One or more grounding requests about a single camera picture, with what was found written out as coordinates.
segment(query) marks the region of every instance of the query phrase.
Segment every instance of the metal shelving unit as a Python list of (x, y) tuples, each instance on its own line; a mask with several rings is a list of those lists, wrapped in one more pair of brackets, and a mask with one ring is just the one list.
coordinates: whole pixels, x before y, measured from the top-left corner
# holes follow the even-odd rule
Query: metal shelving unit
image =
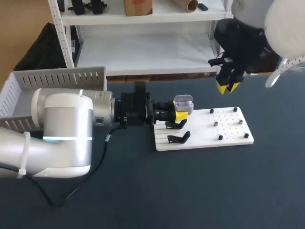
[[(65, 1), (61, 16), (57, 1), (49, 0), (68, 68), (106, 66), (107, 75), (216, 72), (208, 60), (220, 53), (213, 38), (216, 21), (232, 17), (233, 0), (203, 0), (209, 10), (184, 12), (171, 0), (154, 0), (153, 14), (127, 17), (123, 0), (105, 0), (104, 14), (86, 10), (77, 16)], [(81, 42), (72, 61), (70, 26)]]

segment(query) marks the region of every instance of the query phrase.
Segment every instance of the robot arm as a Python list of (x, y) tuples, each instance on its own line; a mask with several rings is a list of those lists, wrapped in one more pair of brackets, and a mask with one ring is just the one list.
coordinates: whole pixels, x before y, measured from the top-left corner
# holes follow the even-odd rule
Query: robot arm
[(209, 61), (211, 66), (221, 65), (216, 77), (219, 91), (232, 92), (243, 81), (246, 67), (259, 58), (267, 44), (291, 60), (270, 76), (267, 87), (276, 82), (279, 74), (304, 62), (304, 9), (303, 0), (234, 0), (234, 19), (218, 21), (214, 32), (224, 53)]
[(175, 123), (187, 115), (175, 111), (173, 101), (155, 103), (145, 83), (136, 83), (134, 92), (122, 93), (120, 99), (105, 91), (38, 89), (32, 97), (31, 116), (36, 126), (43, 127), (43, 140), (0, 128), (0, 168), (20, 168), (21, 176), (79, 177), (91, 167), (93, 125)]

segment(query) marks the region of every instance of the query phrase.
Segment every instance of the cardboard box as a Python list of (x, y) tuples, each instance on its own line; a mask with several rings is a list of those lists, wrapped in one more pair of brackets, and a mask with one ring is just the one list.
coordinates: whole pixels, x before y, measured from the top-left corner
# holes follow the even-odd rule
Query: cardboard box
[(153, 13), (153, 0), (124, 0), (126, 16), (142, 16)]

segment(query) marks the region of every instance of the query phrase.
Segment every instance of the white shelf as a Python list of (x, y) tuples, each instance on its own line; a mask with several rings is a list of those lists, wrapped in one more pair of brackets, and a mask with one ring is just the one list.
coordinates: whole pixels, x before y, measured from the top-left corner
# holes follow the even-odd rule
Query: white shelf
[(106, 66), (107, 75), (216, 72), (207, 34), (85, 38), (77, 67)]
[(123, 0), (104, 0), (108, 7), (104, 14), (94, 15), (86, 10), (84, 15), (75, 15), (66, 10), (62, 16), (63, 25), (113, 25), (113, 24), (140, 24), (183, 21), (214, 21), (224, 19), (226, 11), (221, 0), (202, 0), (209, 10), (197, 9), (187, 13), (171, 0), (154, 0), (151, 15), (127, 17), (124, 11)]

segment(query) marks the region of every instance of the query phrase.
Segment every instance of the black cable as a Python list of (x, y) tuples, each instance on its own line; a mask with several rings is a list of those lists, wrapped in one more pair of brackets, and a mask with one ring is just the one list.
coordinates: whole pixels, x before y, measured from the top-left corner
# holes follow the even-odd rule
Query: black cable
[[(84, 183), (86, 183), (95, 173), (96, 171), (100, 168), (100, 166), (102, 165), (104, 159), (105, 159), (105, 156), (106, 156), (106, 151), (107, 151), (107, 145), (108, 145), (108, 141), (109, 141), (109, 138), (111, 136), (111, 134), (113, 134), (115, 131), (117, 130), (120, 130), (120, 129), (126, 129), (126, 126), (125, 125), (119, 125), (119, 126), (116, 126), (115, 128), (113, 128), (107, 135), (106, 139), (105, 139), (105, 145), (104, 145), (104, 149), (103, 149), (103, 153), (102, 153), (102, 157), (98, 163), (98, 165), (95, 167), (95, 169), (76, 187), (74, 188), (69, 194), (68, 196), (59, 204), (56, 204), (54, 203), (51, 198), (49, 197), (49, 195), (47, 194), (47, 192), (43, 189), (43, 187), (36, 181), (33, 179), (32, 175), (29, 174), (29, 173), (26, 173), (26, 175), (24, 175), (30, 182), (32, 182), (37, 188), (38, 190), (42, 193), (42, 195), (45, 197), (46, 201), (48, 202), (48, 204), (52, 207), (61, 207), (65, 202), (66, 200), (72, 196), (72, 194), (74, 192), (76, 192)], [(0, 168), (4, 168), (4, 169), (7, 169), (7, 170), (10, 170), (10, 171), (14, 171), (16, 173), (19, 172), (19, 169), (17, 168), (12, 168), (12, 167), (9, 167), (9, 166), (3, 166), (1, 165)]]

